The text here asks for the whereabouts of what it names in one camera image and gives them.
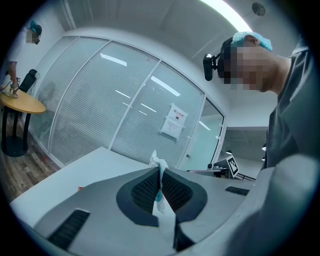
round wooden table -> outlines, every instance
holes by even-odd
[[[28,127],[31,114],[42,114],[46,107],[37,99],[21,91],[16,92],[18,98],[8,97],[0,92],[0,102],[4,105],[2,118],[2,142],[1,149],[3,153],[10,157],[23,156],[28,151]],[[15,110],[12,136],[7,137],[7,117],[8,110]],[[17,122],[19,113],[26,113],[23,138],[17,137]]]

white table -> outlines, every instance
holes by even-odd
[[[50,209],[75,194],[78,187],[145,168],[147,164],[100,147],[39,182],[10,206],[18,218],[34,227]]]

smoke detector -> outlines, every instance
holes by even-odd
[[[264,16],[266,14],[266,9],[261,3],[254,2],[252,4],[252,11],[255,15],[258,15],[260,17]]]

white paper sign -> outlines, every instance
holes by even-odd
[[[180,125],[184,125],[187,119],[188,114],[178,108],[175,104],[172,104],[167,118],[170,118],[172,121],[177,122]]]
[[[172,104],[160,132],[178,139],[182,129],[184,128],[187,116],[188,114],[186,112]]]

window blinds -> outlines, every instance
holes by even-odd
[[[180,74],[160,64],[142,88],[111,150],[148,163],[153,150],[169,167],[177,167],[196,126],[204,94]],[[188,113],[178,140],[160,133],[171,104]]]
[[[67,165],[101,146],[108,148],[128,105],[157,62],[113,42],[97,52],[65,93],[53,124],[50,153]]]
[[[81,66],[105,44],[105,40],[77,39],[60,55],[43,79],[36,98],[45,105],[46,111],[31,116],[30,130],[45,149],[48,148],[55,112],[67,86]]]
[[[43,56],[42,60],[36,66],[37,74],[39,75],[39,79],[36,80],[35,84],[31,87],[30,94],[35,97],[37,91],[41,85],[42,80],[45,78],[45,75],[50,70],[51,66],[54,62],[59,58],[59,56],[63,53],[63,51],[72,44],[77,37],[62,37],[58,40]]]

